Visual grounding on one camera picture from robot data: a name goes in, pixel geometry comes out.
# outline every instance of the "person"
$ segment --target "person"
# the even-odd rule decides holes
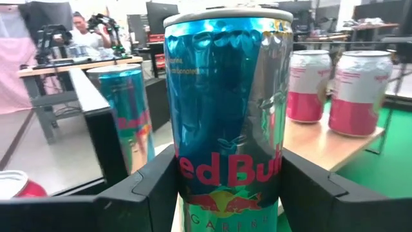
[[[73,43],[85,46],[89,55],[99,56],[99,48],[111,48],[110,40],[105,33],[102,33],[98,28],[95,28],[93,33],[88,31],[88,24],[80,13],[73,14],[73,24],[76,28],[71,31]],[[62,42],[61,37],[57,37],[55,40],[58,43]]]

